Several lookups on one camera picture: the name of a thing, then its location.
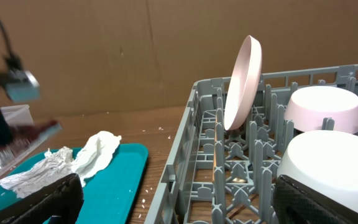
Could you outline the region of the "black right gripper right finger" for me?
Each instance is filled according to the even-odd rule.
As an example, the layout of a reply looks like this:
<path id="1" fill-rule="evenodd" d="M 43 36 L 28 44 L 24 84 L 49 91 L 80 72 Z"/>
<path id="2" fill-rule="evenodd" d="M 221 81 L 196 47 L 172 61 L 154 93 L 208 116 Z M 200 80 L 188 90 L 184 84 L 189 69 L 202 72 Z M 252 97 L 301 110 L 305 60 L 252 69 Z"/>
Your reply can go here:
<path id="1" fill-rule="evenodd" d="M 272 205 L 279 224 L 358 224 L 358 213 L 287 175 L 275 183 Z"/>

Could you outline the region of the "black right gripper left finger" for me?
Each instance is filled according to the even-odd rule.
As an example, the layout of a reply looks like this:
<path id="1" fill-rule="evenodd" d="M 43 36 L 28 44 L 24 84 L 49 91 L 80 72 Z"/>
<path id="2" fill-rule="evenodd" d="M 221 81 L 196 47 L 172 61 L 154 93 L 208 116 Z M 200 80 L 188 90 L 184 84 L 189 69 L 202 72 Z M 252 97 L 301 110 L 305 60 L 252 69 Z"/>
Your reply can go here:
<path id="1" fill-rule="evenodd" d="M 78 174 L 69 174 L 0 210 L 0 224 L 76 223 L 84 203 Z"/>

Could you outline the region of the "red snack wrapper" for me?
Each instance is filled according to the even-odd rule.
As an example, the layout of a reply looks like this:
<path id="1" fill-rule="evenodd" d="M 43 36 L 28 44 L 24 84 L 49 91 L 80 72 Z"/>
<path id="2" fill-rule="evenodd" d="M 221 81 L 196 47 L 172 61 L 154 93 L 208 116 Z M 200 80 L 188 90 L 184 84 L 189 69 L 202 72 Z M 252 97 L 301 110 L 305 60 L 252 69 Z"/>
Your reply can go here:
<path id="1" fill-rule="evenodd" d="M 11 126 L 9 127 L 13 135 L 12 142 L 14 140 L 18 140 L 19 137 L 24 137 L 25 140 L 29 141 L 30 145 L 25 148 L 26 151 L 28 151 L 31 145 L 35 144 L 36 141 L 40 140 L 43 135 L 46 135 L 49 131 L 55 131 L 56 129 L 60 129 L 60 123 L 56 120 L 50 120 L 32 126 L 19 126 L 18 128 L 13 128 Z"/>

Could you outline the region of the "pale green bowl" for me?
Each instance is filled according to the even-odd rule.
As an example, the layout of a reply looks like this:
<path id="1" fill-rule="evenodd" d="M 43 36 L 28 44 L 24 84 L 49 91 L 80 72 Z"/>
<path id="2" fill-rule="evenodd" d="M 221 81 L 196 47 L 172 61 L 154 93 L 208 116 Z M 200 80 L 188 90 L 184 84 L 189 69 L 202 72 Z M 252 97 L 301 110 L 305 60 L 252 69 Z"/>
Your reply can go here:
<path id="1" fill-rule="evenodd" d="M 294 137 L 277 175 L 286 175 L 358 213 L 358 136 L 317 130 Z"/>

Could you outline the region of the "small pink bowl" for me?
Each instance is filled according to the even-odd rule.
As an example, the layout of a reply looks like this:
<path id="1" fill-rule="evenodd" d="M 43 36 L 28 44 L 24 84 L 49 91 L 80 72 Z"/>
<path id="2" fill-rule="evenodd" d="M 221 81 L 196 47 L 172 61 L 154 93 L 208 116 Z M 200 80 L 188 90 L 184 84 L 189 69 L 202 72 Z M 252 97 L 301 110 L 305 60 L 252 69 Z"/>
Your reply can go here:
<path id="1" fill-rule="evenodd" d="M 284 119 L 293 121 L 295 129 L 321 129 L 324 118 L 334 120 L 335 131 L 358 133 L 358 96 L 333 86 L 309 86 L 292 93 Z"/>

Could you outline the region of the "large pink plate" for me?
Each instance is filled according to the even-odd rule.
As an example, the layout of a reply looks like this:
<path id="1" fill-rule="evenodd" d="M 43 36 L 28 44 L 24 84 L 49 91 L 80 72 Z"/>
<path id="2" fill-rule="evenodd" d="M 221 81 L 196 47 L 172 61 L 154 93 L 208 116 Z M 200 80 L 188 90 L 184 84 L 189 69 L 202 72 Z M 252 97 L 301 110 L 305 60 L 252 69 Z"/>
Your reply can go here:
<path id="1" fill-rule="evenodd" d="M 240 48 L 232 71 L 224 111 L 224 129 L 237 129 L 250 114 L 262 68 L 260 42 L 248 35 Z"/>

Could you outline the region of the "wooden chopstick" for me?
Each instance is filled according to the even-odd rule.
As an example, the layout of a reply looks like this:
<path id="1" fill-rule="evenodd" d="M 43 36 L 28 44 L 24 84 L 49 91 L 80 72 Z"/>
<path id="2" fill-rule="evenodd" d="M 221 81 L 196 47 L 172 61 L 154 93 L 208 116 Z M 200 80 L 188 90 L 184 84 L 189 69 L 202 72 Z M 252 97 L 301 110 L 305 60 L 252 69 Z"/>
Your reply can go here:
<path id="1" fill-rule="evenodd" d="M 216 127 L 216 124 L 215 124 L 215 132 L 214 132 L 214 155 L 213 155 L 213 168 L 212 168 L 212 172 L 213 172 L 213 175 L 212 175 L 212 183 L 215 182 L 215 176 L 214 176 L 214 171 L 215 171 L 215 168 L 216 168 L 216 142 L 217 142 L 217 127 Z"/>

